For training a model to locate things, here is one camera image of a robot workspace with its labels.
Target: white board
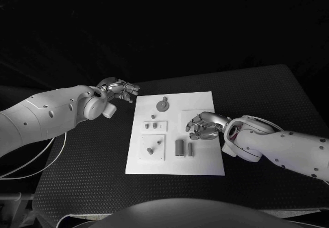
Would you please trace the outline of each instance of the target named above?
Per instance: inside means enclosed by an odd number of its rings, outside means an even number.
[[[168,97],[169,109],[166,112],[159,112],[156,104],[165,96]],[[211,92],[137,97],[126,174],[225,175],[220,139],[191,140],[189,133],[185,132],[188,122],[204,111],[215,112]],[[148,131],[145,129],[145,122],[161,123],[165,121],[166,131]],[[158,156],[153,159],[150,159],[153,155],[148,154],[143,145],[146,139],[142,137],[145,135],[165,136],[165,143],[161,145],[156,144],[152,137],[146,137],[155,151],[159,151],[158,154],[153,154]],[[185,156],[175,155],[175,141],[178,139],[185,141]],[[188,143],[192,143],[194,147],[192,158],[188,157]]]

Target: table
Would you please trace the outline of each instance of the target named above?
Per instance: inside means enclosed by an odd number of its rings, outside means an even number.
[[[329,137],[329,130],[286,65],[137,83],[140,95],[212,91],[218,114],[254,115],[286,130]],[[223,154],[225,176],[124,174],[135,104],[113,101],[111,119],[98,117],[68,132],[64,153],[44,172],[34,200],[44,227],[68,214],[111,214],[166,198],[220,200],[254,209],[329,207],[329,185],[277,167]],[[49,161],[64,136],[55,140]]]

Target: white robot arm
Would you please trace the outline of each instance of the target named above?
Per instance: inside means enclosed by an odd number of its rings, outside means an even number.
[[[212,140],[224,133],[223,151],[233,157],[259,162],[264,155],[277,166],[329,181],[329,139],[283,131],[272,122],[247,115],[231,120],[202,112],[188,123],[186,131],[192,126],[194,140]]]
[[[0,112],[0,157],[23,145],[55,138],[83,121],[101,114],[111,118],[117,108],[109,103],[120,98],[130,103],[129,93],[139,86],[110,77],[97,87],[78,85],[35,94]]]

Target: black table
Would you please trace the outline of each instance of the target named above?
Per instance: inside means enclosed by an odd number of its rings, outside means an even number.
[[[329,130],[286,65],[143,82],[140,95],[212,91],[215,111],[231,118],[262,117],[286,130],[329,137]],[[44,172],[34,209],[42,225],[67,214],[110,214],[165,198],[225,201],[254,209],[329,207],[329,185],[277,167],[223,154],[225,176],[126,174],[135,104],[113,101],[111,119],[98,117],[68,132],[64,153]],[[49,161],[64,136],[57,138]]]

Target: robotic hand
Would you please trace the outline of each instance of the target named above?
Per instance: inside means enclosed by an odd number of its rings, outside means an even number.
[[[35,94],[0,112],[0,157],[23,145],[58,137],[101,114],[111,118],[114,98],[129,101],[140,87],[110,77],[96,87],[78,85]]]
[[[264,155],[283,168],[329,181],[329,139],[285,131],[275,123],[244,115],[231,119],[202,112],[188,123],[192,140],[212,140],[224,133],[223,151],[250,162]]]

